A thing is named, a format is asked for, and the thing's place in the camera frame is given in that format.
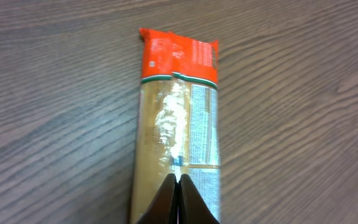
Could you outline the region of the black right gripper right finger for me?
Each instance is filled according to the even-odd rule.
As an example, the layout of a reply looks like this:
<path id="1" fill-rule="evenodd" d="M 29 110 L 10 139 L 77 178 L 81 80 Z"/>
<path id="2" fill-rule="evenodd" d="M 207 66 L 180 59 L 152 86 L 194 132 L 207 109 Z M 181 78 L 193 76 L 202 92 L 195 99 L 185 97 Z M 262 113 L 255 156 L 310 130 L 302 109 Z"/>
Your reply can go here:
<path id="1" fill-rule="evenodd" d="M 178 186 L 179 224 L 219 224 L 188 174 L 181 176 Z"/>

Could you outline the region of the orange noodle packet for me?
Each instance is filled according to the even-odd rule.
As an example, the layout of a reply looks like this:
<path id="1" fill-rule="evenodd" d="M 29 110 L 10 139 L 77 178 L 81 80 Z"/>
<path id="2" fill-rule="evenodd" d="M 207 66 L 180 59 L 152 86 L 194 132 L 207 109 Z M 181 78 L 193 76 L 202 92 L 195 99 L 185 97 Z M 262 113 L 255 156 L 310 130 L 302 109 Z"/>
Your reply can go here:
<path id="1" fill-rule="evenodd" d="M 218 41 L 141 28 L 144 41 L 131 223 L 168 174 L 188 174 L 220 218 Z"/>

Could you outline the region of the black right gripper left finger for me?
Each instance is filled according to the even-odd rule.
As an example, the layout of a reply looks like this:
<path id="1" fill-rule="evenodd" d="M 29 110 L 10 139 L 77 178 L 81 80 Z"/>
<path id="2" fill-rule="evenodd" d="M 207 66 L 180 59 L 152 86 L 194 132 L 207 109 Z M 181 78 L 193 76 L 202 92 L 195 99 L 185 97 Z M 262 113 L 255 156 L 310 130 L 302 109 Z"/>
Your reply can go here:
<path id="1" fill-rule="evenodd" d="M 176 224 L 178 222 L 178 182 L 175 174 L 168 174 L 148 209 L 137 224 Z"/>

